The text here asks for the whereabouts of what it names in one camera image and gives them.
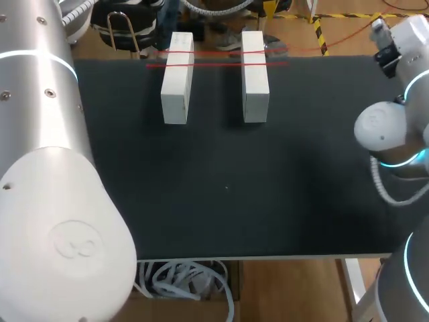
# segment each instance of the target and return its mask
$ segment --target chair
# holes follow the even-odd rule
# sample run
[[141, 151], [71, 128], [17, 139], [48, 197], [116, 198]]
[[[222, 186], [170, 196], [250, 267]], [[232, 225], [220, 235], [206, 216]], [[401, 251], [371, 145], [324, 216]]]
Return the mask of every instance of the chair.
[[156, 13], [163, 4], [163, 1], [99, 1], [93, 8], [91, 24], [106, 45], [140, 52], [156, 43]]

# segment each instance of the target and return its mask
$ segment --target black table surface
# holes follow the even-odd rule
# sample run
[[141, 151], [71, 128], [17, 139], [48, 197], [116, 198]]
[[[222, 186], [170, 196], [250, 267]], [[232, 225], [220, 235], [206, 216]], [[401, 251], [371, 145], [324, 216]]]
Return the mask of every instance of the black table surface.
[[[289, 58], [268, 67], [267, 123], [244, 124], [241, 69], [196, 67], [187, 125], [164, 125], [163, 68], [76, 61], [105, 188], [141, 259], [382, 254], [429, 199], [382, 202], [353, 126], [401, 93], [370, 57]], [[424, 182], [384, 172], [407, 198]]]

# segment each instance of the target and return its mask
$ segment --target white block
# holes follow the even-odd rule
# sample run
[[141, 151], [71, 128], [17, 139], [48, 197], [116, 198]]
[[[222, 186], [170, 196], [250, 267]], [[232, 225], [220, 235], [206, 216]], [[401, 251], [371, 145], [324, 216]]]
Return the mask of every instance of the white block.
[[189, 98], [192, 84], [193, 66], [171, 66], [177, 64], [194, 64], [194, 38], [190, 32], [174, 32], [169, 51], [186, 53], [169, 53], [166, 72], [162, 82], [162, 113], [166, 124], [186, 124], [188, 118]]
[[[243, 52], [264, 50], [262, 32], [243, 32], [241, 34]], [[243, 64], [265, 64], [265, 53], [241, 54]], [[267, 66], [242, 66], [243, 114], [246, 123], [267, 121], [269, 86]]]

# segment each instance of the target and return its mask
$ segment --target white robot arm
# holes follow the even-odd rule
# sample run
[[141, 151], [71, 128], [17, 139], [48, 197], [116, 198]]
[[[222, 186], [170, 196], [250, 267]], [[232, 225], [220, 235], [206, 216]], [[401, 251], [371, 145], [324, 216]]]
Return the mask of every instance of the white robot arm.
[[429, 145], [429, 23], [415, 15], [391, 29], [378, 19], [372, 29], [371, 38], [380, 49], [375, 59], [388, 77], [401, 80], [404, 94], [396, 102], [380, 102], [364, 110], [356, 121], [355, 136], [396, 175], [427, 177], [429, 158], [420, 152]]
[[[371, 38], [380, 49], [375, 60], [388, 77], [401, 80], [404, 94], [395, 103], [380, 102], [366, 108], [356, 121], [355, 136], [397, 176], [427, 178], [429, 23], [422, 15], [416, 15], [391, 29], [378, 19], [372, 29]], [[426, 218], [383, 265], [375, 285], [375, 302], [383, 322], [429, 321], [428, 246]]]
[[0, 318], [108, 321], [131, 234], [94, 168], [55, 0], [0, 1]]

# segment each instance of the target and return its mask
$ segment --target shoe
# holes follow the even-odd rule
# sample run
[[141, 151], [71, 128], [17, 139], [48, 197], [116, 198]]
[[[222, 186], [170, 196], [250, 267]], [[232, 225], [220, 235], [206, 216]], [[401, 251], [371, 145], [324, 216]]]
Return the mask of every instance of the shoe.
[[275, 9], [275, 13], [278, 13], [281, 11], [289, 11], [291, 6], [292, 6], [292, 0], [280, 1], [277, 8]]
[[[249, 29], [244, 27], [241, 32], [246, 32]], [[226, 34], [216, 44], [216, 49], [223, 52], [229, 52], [231, 50], [237, 50], [241, 48], [241, 32], [235, 33], [228, 30]]]
[[265, 53], [266, 57], [280, 57], [288, 55], [288, 47], [279, 38], [271, 35], [264, 35], [263, 42], [265, 50], [267, 50]]

